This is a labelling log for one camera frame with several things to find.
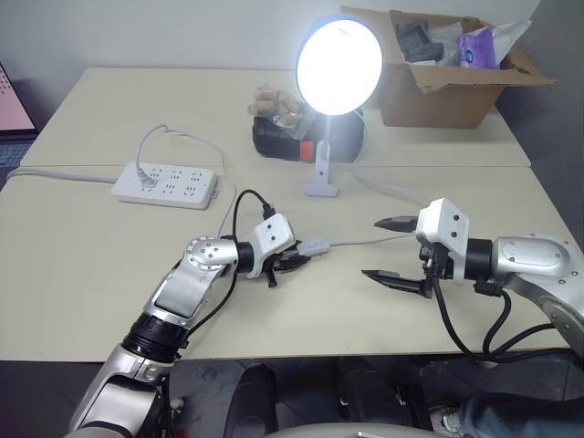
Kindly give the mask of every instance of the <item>box flap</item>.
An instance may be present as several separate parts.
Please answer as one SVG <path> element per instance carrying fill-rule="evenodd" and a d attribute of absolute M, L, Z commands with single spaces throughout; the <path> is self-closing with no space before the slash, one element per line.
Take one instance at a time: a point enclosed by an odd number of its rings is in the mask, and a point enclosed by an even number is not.
<path fill-rule="evenodd" d="M 420 90 L 429 93 L 449 85 L 480 87 L 488 85 L 507 86 L 554 86 L 558 82 L 540 75 L 522 73 L 516 69 L 494 70 L 489 68 L 460 67 L 408 67 Z"/>

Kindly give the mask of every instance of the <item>black cable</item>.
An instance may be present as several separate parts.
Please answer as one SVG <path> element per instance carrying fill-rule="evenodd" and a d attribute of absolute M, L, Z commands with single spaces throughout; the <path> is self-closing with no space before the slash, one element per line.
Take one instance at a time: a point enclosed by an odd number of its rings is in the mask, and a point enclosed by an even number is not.
<path fill-rule="evenodd" d="M 554 328 L 554 326 L 552 324 L 540 324 L 538 326 L 528 328 L 527 330 L 522 331 L 518 335 L 514 336 L 513 338 L 511 338 L 510 340 L 505 342 L 503 345 L 501 345 L 501 347 L 499 347 L 495 351 L 491 351 L 488 354 L 484 354 L 484 353 L 483 354 L 476 354 L 476 353 L 472 352 L 470 349 L 468 349 L 468 347 L 466 347 L 466 345 L 462 342 L 462 340 L 458 337 L 458 335 L 456 334 L 456 331 L 454 330 L 453 323 L 450 320 L 450 317 L 448 316 L 448 311 L 446 310 L 446 303 L 444 301 L 442 289 L 440 288 L 440 279 L 438 278 L 438 276 L 433 277 L 432 284 L 433 284 L 434 293 L 436 295 L 436 300 L 438 301 L 438 308 L 440 309 L 440 314 L 442 316 L 444 326 L 446 327 L 446 331 L 448 331 L 450 338 L 454 341 L 454 343 L 456 344 L 456 346 L 460 349 L 460 351 L 462 353 L 464 353 L 464 354 L 466 354 L 466 355 L 468 355 L 476 360 L 490 360 L 490 361 L 496 362 L 496 363 L 509 363 L 509 362 L 515 362 L 518 360 L 531 359 L 531 358 L 535 358 L 537 356 L 543 356 L 543 355 L 550 354 L 550 353 L 566 352 L 565 349 L 540 349 L 537 351 L 520 352 L 517 354 L 510 354 L 507 356 L 500 357 L 501 354 L 505 353 L 509 348 L 511 348 L 512 346 L 517 344 L 520 340 L 523 340 L 526 337 L 528 337 L 534 333 L 538 333 L 539 331 Z M 491 329 L 496 327 L 497 322 L 501 319 L 501 317 L 499 317 L 497 319 L 497 321 L 495 322 L 493 327 L 491 327 Z"/>
<path fill-rule="evenodd" d="M 523 330 L 521 333 L 519 333 L 518 335 L 515 335 L 513 338 L 511 338 L 510 340 L 508 340 L 507 342 L 502 344 L 500 347 L 495 349 L 492 352 L 492 354 L 496 356 L 498 354 L 504 353 L 505 351 L 507 351 L 508 349 L 513 347 L 515 344 L 517 344 L 520 340 L 523 340 L 523 339 L 527 338 L 528 336 L 533 335 L 534 333 L 538 333 L 539 331 L 549 330 L 549 329 L 554 329 L 554 328 L 555 327 L 553 324 L 547 323 L 547 324 L 539 324 L 538 326 L 534 326 L 532 328 L 528 328 L 527 330 Z"/>
<path fill-rule="evenodd" d="M 505 323 L 507 318 L 509 317 L 509 313 L 511 313 L 511 297 L 509 294 L 505 292 L 505 290 L 501 290 L 501 296 L 505 300 L 505 305 L 503 306 L 503 311 L 499 318 L 495 321 L 493 326 L 486 332 L 485 339 L 483 340 L 483 353 L 489 354 L 491 349 L 491 342 L 495 337 L 497 331 L 501 329 L 501 326 Z"/>
<path fill-rule="evenodd" d="M 162 398 L 164 402 L 164 409 L 166 411 L 166 418 L 164 419 L 167 436 L 174 438 L 174 426 L 172 425 L 172 408 L 171 408 L 171 379 L 170 375 L 166 377 L 161 384 Z"/>
<path fill-rule="evenodd" d="M 260 203 L 262 203 L 262 207 L 264 207 L 264 212 L 266 212 L 266 208 L 271 207 L 271 205 L 262 197 L 262 195 L 256 192 L 255 190 L 246 189 L 239 193 L 239 196 L 237 196 L 237 200 L 235 201 L 234 206 L 234 219 L 231 223 L 231 234 L 236 243 L 237 243 L 237 212 L 239 211 L 239 204 L 241 203 L 242 198 L 247 194 L 252 194 L 258 199 Z"/>
<path fill-rule="evenodd" d="M 187 334 L 186 334 L 186 339 L 188 339 L 196 330 L 200 329 L 201 326 L 207 322 L 209 319 L 211 319 L 212 317 L 215 316 L 215 314 L 221 310 L 221 308 L 225 305 L 225 303 L 229 300 L 231 294 L 233 293 L 234 289 L 235 289 L 235 283 L 237 283 L 237 270 L 234 270 L 234 274 L 233 277 L 231 279 L 231 285 L 229 286 L 229 290 L 227 290 L 227 293 L 225 294 L 224 298 L 221 300 L 221 302 L 203 319 L 201 319 L 199 322 L 197 322 L 193 328 L 191 328 Z"/>
<path fill-rule="evenodd" d="M 448 310 L 446 310 L 446 303 L 444 302 L 444 296 L 442 293 L 442 289 L 440 288 L 440 279 L 437 276 L 433 276 L 432 286 L 434 289 L 434 294 L 436 295 L 436 301 L 438 301 L 440 315 L 442 316 L 442 321 L 444 323 L 444 326 L 446 327 L 446 331 L 448 331 L 448 335 L 450 335 L 450 338 L 454 341 L 456 347 L 458 347 L 462 353 L 476 358 L 479 355 L 476 355 L 471 350 L 469 350 L 468 347 L 465 346 L 464 342 L 462 342 L 462 340 L 458 337 L 456 331 L 454 330 L 453 323 L 450 320 L 450 317 L 448 316 Z"/>
<path fill-rule="evenodd" d="M 264 208 L 264 215 L 271 214 L 271 211 L 273 210 L 272 206 L 264 199 L 264 197 L 261 194 L 259 194 L 258 192 L 256 192 L 255 190 L 247 189 L 247 190 L 243 190 L 241 193 L 239 193 L 239 196 L 237 196 L 237 200 L 235 201 L 235 205 L 234 205 L 234 218 L 233 218 L 233 221 L 232 221 L 232 229 L 231 229 L 231 231 L 232 231 L 232 238 L 234 239 L 234 242 L 236 244 L 237 244 L 237 213 L 239 211 L 239 204 L 241 203 L 241 200 L 247 194 L 252 194 L 253 196 L 255 196 L 257 198 L 257 200 L 260 203 L 262 203 L 262 207 Z M 229 286 L 229 289 L 227 290 L 227 293 L 225 294 L 224 298 L 221 300 L 221 302 L 206 317 L 204 317 L 199 322 L 197 322 L 194 325 L 194 327 L 191 328 L 187 332 L 186 339 L 188 339 L 205 322 L 207 322 L 209 319 L 211 319 L 212 317 L 214 317 L 216 315 L 216 313 L 219 310 L 221 310 L 221 308 L 225 305 L 225 303 L 231 297 L 231 294 L 234 292 L 235 284 L 236 283 L 237 283 L 237 269 L 234 269 L 234 274 L 233 274 L 233 277 L 231 279 L 231 285 Z"/>
<path fill-rule="evenodd" d="M 510 363 L 510 362 L 517 362 L 520 360 L 532 359 L 539 356 L 546 356 L 548 354 L 553 353 L 568 353 L 572 355 L 572 351 L 569 349 L 536 349 L 533 351 L 525 351 L 525 352 L 517 352 L 517 353 L 504 353 L 504 356 L 497 357 L 493 359 L 493 362 L 496 363 Z"/>

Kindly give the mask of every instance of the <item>round lamp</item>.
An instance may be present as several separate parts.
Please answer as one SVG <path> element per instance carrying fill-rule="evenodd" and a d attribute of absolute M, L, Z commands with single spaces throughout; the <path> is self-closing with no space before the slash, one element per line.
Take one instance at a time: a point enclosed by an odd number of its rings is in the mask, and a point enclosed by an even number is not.
<path fill-rule="evenodd" d="M 347 114 L 369 98 L 381 74 L 381 47 L 371 30 L 350 16 L 319 20 L 297 62 L 304 101 L 329 116 Z"/>

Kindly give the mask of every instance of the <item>table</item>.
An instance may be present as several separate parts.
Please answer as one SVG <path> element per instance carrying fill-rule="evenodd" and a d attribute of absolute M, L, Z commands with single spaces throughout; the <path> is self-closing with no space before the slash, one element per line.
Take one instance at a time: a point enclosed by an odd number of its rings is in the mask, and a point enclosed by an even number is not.
<path fill-rule="evenodd" d="M 121 166 L 51 167 L 62 172 L 116 176 Z M 346 167 L 332 180 L 334 199 L 301 194 L 309 166 L 228 169 L 238 186 L 257 189 L 290 220 L 297 238 L 361 240 L 391 235 L 372 226 L 411 214 L 410 203 L 356 183 Z M 407 185 L 430 198 L 448 197 L 471 219 L 475 237 L 545 232 L 575 245 L 535 175 L 522 167 L 380 167 L 370 178 Z M 127 333 L 141 306 L 196 235 L 216 233 L 229 187 L 204 212 L 120 203 L 107 184 L 35 176 L 10 180 L 0 193 L 0 351 L 3 360 L 104 360 Z M 260 221 L 253 198 L 242 205 L 239 234 Z M 186 359 L 342 354 L 456 352 L 435 300 L 390 290 L 360 273 L 389 269 L 421 277 L 411 238 L 336 248 L 297 272 L 242 280 L 224 309 L 196 334 Z M 214 286 L 208 308 L 228 279 Z M 501 308 L 469 286 L 444 282 L 451 318 L 473 349 Z M 546 322 L 531 302 L 512 294 L 513 310 L 495 344 Z M 526 339 L 521 348 L 565 346 L 555 331 Z"/>
<path fill-rule="evenodd" d="M 159 123 L 212 141 L 237 166 L 290 166 L 257 154 L 246 113 L 258 85 L 295 92 L 290 71 L 89 68 L 22 161 L 23 166 L 123 165 Z M 379 166 L 529 166 L 496 108 L 475 130 L 387 128 L 375 97 L 365 106 L 371 153 Z M 216 153 L 186 139 L 154 136 L 143 159 L 212 166 Z"/>

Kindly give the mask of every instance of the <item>power strip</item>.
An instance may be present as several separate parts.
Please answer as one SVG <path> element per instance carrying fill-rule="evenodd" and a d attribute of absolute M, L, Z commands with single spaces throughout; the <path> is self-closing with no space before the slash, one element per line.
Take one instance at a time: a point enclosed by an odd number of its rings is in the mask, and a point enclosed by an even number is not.
<path fill-rule="evenodd" d="M 154 187 L 142 187 L 136 164 L 128 163 L 111 189 L 126 203 L 149 203 L 167 207 L 204 210 L 214 196 L 217 177 L 209 169 L 142 162 L 141 168 L 156 180 Z"/>

